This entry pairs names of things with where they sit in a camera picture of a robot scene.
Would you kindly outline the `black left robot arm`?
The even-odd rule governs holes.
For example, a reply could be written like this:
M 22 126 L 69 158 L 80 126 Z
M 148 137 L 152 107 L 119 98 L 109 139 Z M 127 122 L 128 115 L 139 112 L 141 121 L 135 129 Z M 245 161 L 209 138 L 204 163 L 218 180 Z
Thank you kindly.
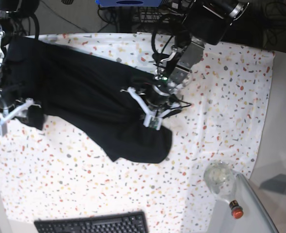
M 191 68 L 202 60 L 205 45 L 217 45 L 248 6 L 241 0 L 194 0 L 183 16 L 165 14 L 158 19 L 151 36 L 156 72 L 151 87 L 146 88 L 146 117 L 160 120 L 182 109 L 175 94 L 190 80 Z M 165 21 L 176 24 L 171 28 L 174 44 L 169 55 L 155 46 L 156 34 Z

